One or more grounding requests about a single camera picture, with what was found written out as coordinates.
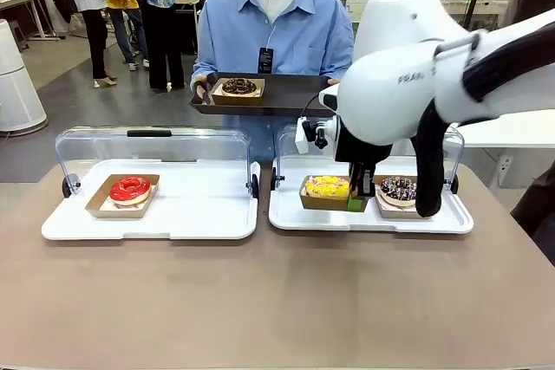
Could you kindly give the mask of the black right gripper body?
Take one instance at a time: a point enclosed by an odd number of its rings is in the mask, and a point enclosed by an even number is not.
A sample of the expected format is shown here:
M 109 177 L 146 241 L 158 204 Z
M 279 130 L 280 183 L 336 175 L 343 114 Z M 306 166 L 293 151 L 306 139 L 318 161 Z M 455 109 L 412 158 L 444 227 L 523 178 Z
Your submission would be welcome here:
M 391 154 L 392 144 L 385 146 L 369 144 L 353 136 L 341 120 L 338 120 L 338 126 L 335 162 L 361 163 L 374 166 Z

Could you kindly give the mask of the person's right hand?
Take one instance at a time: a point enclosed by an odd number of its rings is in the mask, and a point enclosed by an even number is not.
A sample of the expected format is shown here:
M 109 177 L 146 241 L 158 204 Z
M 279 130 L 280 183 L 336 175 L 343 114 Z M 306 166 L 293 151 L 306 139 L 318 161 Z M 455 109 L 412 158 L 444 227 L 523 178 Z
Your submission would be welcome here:
M 194 93 L 195 93 L 195 103 L 202 105 L 211 105 L 212 97 L 210 94 L 211 85 L 208 83 L 205 77 L 200 77 L 194 82 Z

